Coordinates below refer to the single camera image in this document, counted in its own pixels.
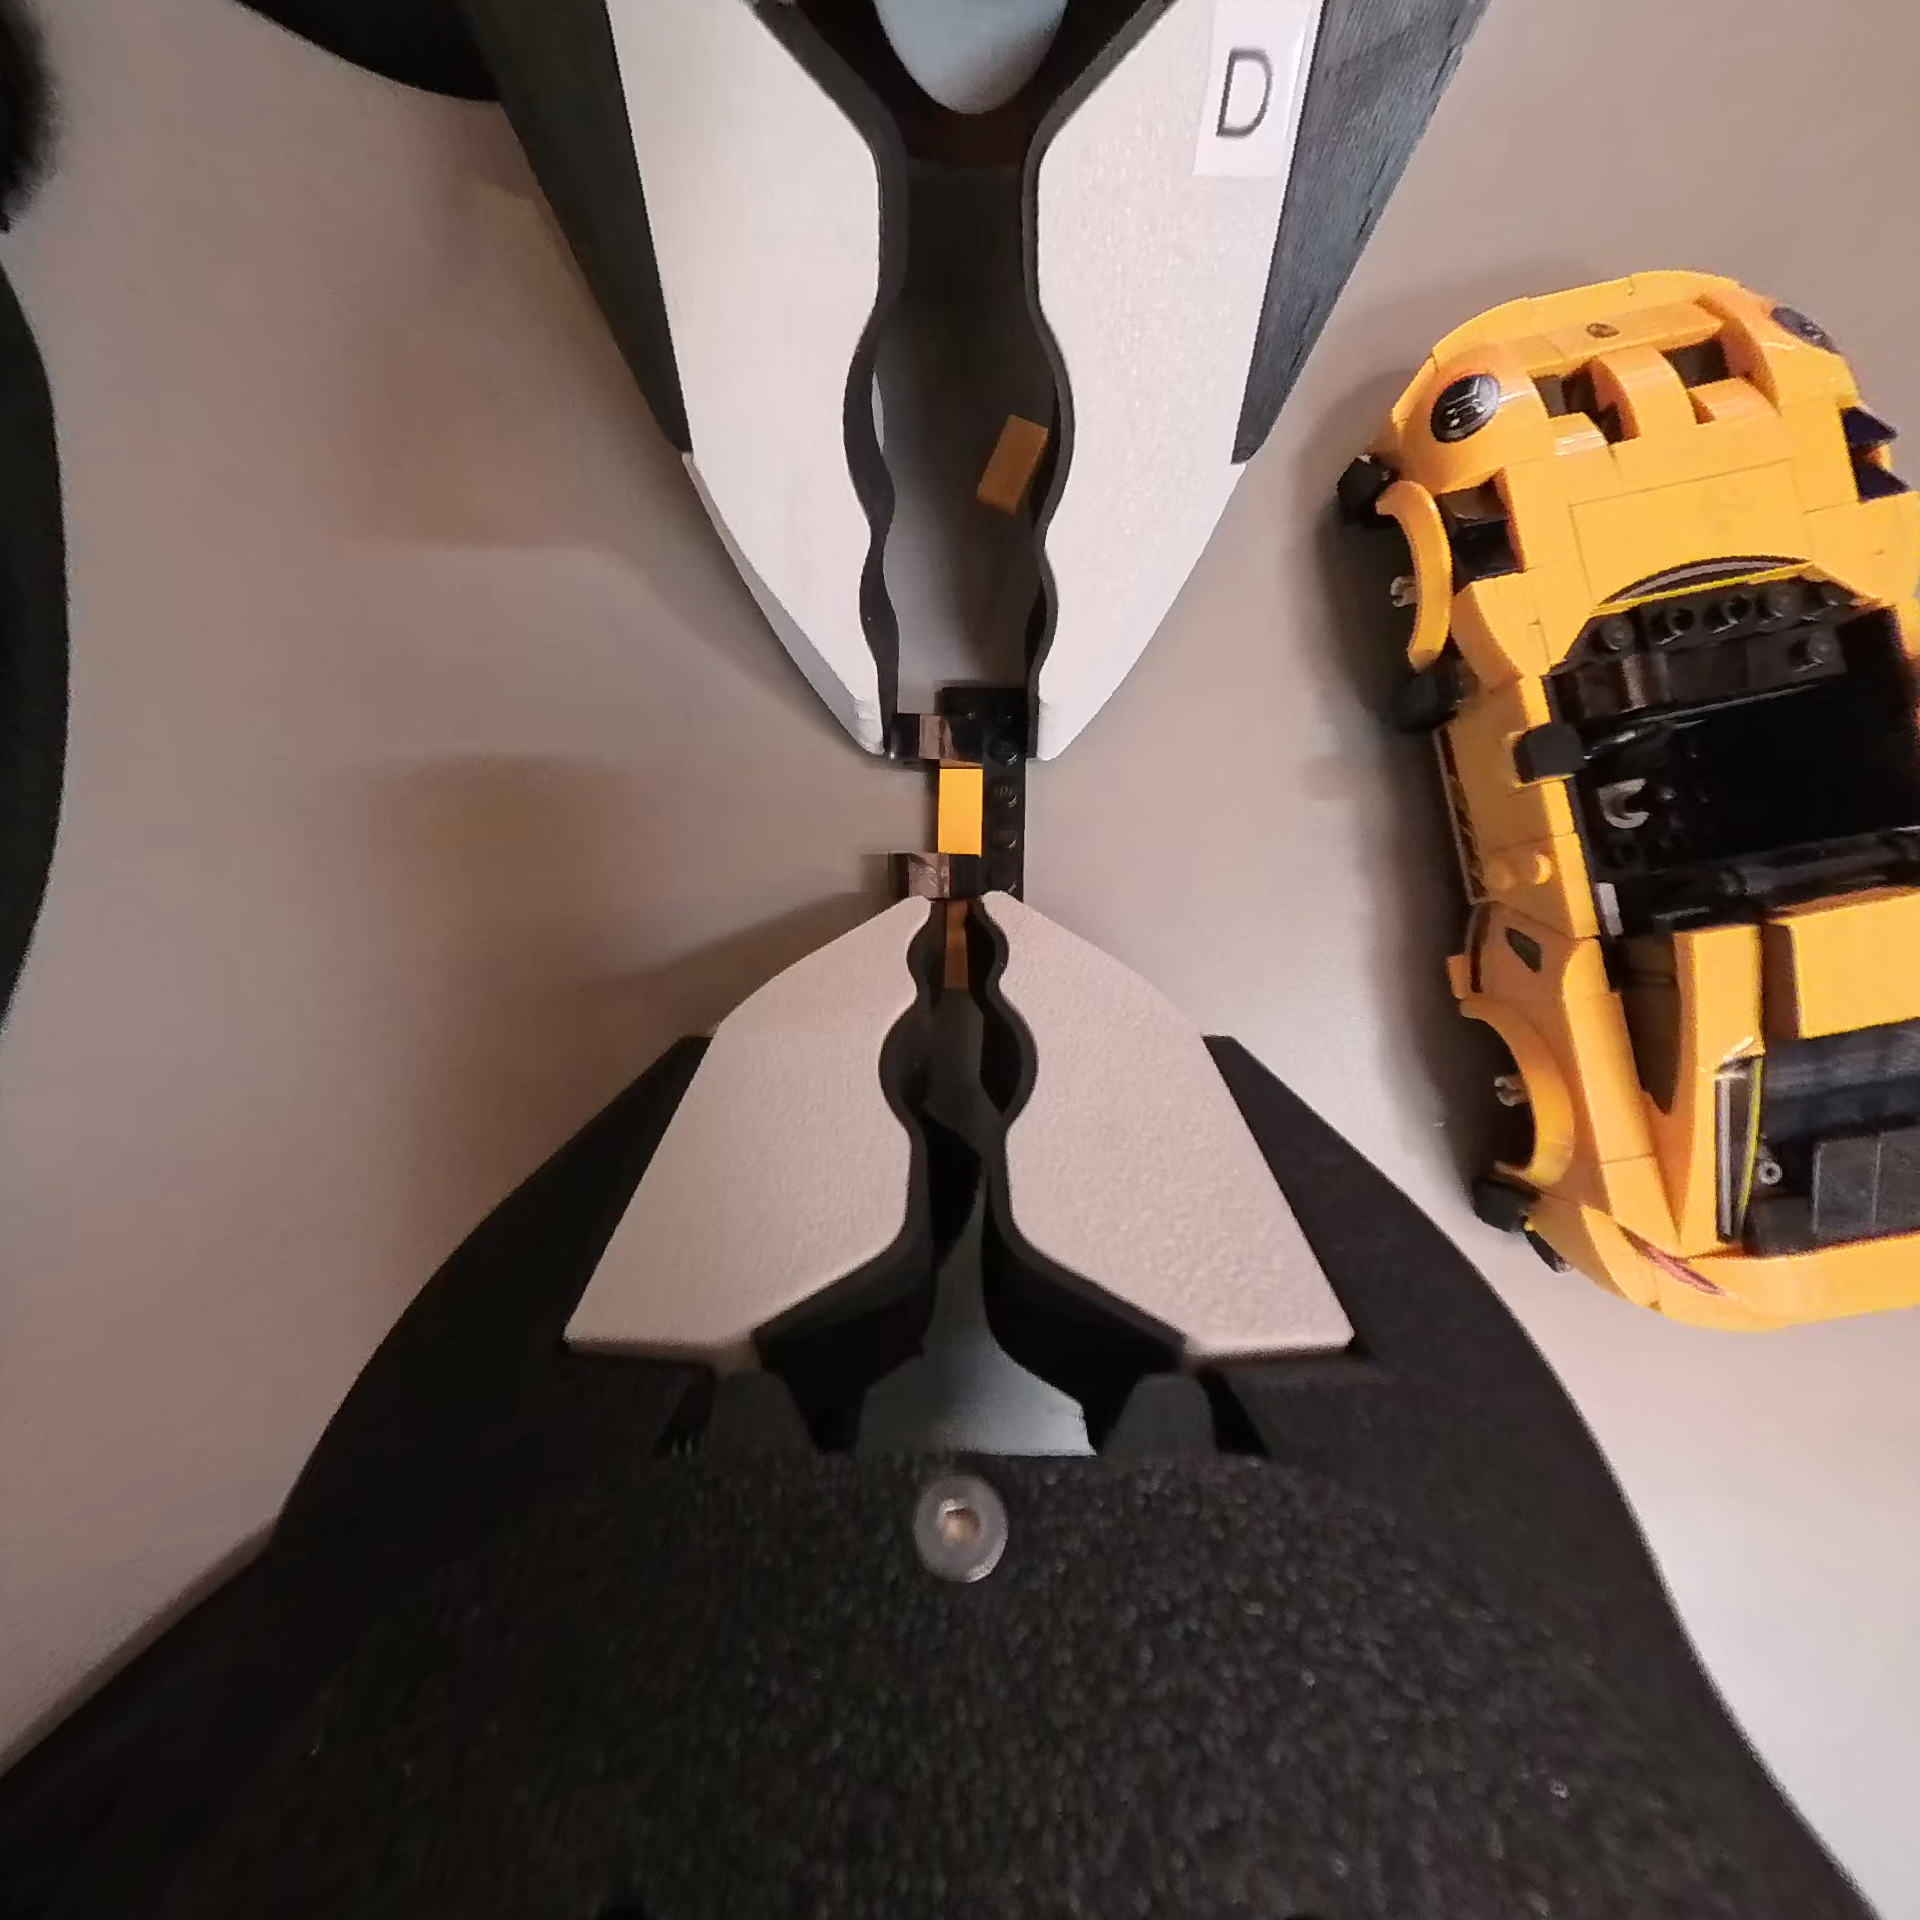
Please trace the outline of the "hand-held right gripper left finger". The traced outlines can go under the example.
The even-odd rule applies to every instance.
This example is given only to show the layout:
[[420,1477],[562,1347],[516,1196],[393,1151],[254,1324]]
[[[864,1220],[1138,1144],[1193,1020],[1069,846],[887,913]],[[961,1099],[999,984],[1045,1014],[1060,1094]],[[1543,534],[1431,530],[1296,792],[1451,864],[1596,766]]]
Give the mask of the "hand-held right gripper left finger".
[[899,901],[722,1022],[567,1327],[581,1351],[886,1373],[932,1315],[942,940]]

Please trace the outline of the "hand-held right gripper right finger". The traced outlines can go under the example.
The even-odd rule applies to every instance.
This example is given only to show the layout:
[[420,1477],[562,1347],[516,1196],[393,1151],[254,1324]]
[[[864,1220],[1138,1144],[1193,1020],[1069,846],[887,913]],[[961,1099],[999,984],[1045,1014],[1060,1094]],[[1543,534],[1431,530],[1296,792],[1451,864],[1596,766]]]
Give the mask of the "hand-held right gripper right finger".
[[1013,1041],[1005,1212],[1048,1279],[1196,1364],[1331,1355],[1353,1327],[1201,1030],[1160,989],[989,894]]

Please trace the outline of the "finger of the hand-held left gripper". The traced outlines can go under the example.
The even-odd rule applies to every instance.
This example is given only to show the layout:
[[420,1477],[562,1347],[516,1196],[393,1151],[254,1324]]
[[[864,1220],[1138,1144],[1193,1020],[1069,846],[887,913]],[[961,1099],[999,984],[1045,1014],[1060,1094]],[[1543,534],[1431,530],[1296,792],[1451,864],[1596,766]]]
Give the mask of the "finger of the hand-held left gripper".
[[609,7],[685,415],[685,466],[787,654],[889,752],[899,622],[877,348],[903,146],[794,5]]
[[1322,21],[1317,2],[1139,5],[1024,163],[1027,294],[1055,374],[1038,512],[1035,757],[1138,663],[1222,515]]

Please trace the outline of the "black yellow lego plate assembly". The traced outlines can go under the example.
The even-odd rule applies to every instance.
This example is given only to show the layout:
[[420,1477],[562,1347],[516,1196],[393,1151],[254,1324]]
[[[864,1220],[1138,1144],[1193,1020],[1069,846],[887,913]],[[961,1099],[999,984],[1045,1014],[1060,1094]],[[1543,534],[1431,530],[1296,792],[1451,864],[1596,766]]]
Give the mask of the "black yellow lego plate assembly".
[[889,762],[934,783],[934,847],[889,855],[894,899],[1024,897],[1028,698],[948,683],[934,708],[895,711]]

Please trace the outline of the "yellow lego car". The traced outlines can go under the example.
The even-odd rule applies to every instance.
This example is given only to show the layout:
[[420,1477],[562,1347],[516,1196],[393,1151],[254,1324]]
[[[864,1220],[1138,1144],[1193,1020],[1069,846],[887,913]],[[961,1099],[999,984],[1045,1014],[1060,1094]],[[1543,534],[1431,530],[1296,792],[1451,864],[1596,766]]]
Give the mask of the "yellow lego car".
[[1916,487],[1834,339],[1649,272],[1457,326],[1393,532],[1513,1152],[1476,1215],[1678,1322],[1919,1299]]

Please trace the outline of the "person's dark clothed torso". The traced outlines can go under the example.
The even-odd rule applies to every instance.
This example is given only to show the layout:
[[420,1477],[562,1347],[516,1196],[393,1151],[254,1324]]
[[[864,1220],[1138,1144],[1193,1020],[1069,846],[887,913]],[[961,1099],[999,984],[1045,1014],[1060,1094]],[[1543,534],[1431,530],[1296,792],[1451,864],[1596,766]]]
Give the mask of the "person's dark clothed torso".
[[3,282],[3,1011],[40,920],[60,832],[69,721],[57,413],[44,358]]

